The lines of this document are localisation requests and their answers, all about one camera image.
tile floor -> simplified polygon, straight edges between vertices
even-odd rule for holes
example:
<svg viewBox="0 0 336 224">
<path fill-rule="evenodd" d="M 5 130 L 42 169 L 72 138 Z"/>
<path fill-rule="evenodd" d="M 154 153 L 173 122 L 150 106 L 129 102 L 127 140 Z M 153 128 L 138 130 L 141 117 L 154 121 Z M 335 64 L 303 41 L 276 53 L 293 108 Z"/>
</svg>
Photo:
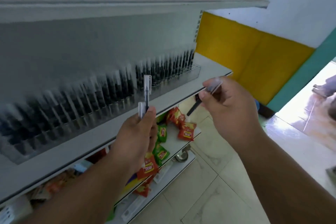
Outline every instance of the tile floor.
<svg viewBox="0 0 336 224">
<path fill-rule="evenodd" d="M 180 105 L 183 113 L 194 103 Z M 196 160 L 132 224 L 269 223 L 238 155 L 217 133 L 209 113 L 199 107 L 191 116 L 202 133 L 191 143 Z M 336 153 L 278 117 L 260 118 L 267 134 L 336 197 L 325 172 L 336 165 Z"/>
<path fill-rule="evenodd" d="M 312 92 L 335 73 L 336 63 L 330 62 L 276 116 L 336 152 L 336 121 L 328 115 L 335 95 L 324 99 Z"/>
</svg>

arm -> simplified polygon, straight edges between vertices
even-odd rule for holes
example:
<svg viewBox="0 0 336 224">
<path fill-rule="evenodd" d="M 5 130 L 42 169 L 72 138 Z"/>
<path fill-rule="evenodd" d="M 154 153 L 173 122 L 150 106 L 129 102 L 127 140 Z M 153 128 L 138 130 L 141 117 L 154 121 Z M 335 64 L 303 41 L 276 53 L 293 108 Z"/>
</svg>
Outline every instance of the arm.
<svg viewBox="0 0 336 224">
<path fill-rule="evenodd" d="M 150 107 L 141 121 L 137 115 L 126 120 L 107 156 L 22 224 L 104 223 L 126 182 L 140 169 L 145 153 L 154 148 L 155 115 L 155 108 Z"/>
<path fill-rule="evenodd" d="M 334 223 L 334 197 L 266 135 L 252 96 L 237 82 L 221 79 L 222 87 L 214 96 L 199 94 L 202 105 L 241 158 L 270 222 Z"/>
</svg>

dark baseboard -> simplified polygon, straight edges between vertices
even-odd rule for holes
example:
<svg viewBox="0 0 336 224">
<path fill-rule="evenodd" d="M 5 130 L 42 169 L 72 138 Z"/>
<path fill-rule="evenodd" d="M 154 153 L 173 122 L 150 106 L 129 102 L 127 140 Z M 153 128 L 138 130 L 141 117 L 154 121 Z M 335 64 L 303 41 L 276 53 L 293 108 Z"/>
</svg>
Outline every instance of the dark baseboard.
<svg viewBox="0 0 336 224">
<path fill-rule="evenodd" d="M 264 106 L 263 104 L 260 103 L 259 111 L 258 113 L 261 116 L 264 116 L 266 119 L 271 118 L 273 115 L 275 115 L 275 111 L 271 110 L 270 108 Z"/>
</svg>

hand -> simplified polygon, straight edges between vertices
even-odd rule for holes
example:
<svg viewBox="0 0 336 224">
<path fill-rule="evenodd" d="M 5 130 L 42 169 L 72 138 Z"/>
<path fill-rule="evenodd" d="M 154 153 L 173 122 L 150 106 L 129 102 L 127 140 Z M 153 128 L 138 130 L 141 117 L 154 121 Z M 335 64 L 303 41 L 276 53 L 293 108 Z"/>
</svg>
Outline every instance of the hand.
<svg viewBox="0 0 336 224">
<path fill-rule="evenodd" d="M 239 83 L 222 76 L 221 87 L 213 94 L 199 93 L 202 104 L 211 114 L 219 134 L 231 146 L 248 142 L 254 134 L 263 133 L 254 98 Z M 214 79 L 203 83 L 207 87 Z"/>
<path fill-rule="evenodd" d="M 152 152 L 157 140 L 155 107 L 149 107 L 140 120 L 138 114 L 129 117 L 121 126 L 109 155 L 118 165 L 123 165 L 130 176 L 139 171 L 145 154 Z"/>
</svg>

doorway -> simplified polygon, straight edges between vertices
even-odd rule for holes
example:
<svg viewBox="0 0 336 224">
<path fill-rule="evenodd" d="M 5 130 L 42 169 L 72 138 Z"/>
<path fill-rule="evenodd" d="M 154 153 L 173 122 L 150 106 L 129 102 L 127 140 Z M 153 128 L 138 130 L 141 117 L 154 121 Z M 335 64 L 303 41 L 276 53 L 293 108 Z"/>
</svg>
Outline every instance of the doorway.
<svg viewBox="0 0 336 224">
<path fill-rule="evenodd" d="M 336 94 L 324 98 L 312 92 L 314 85 L 323 85 L 336 74 L 336 63 L 329 62 L 298 94 L 275 115 L 313 140 L 336 152 L 336 121 L 328 108 Z"/>
</svg>

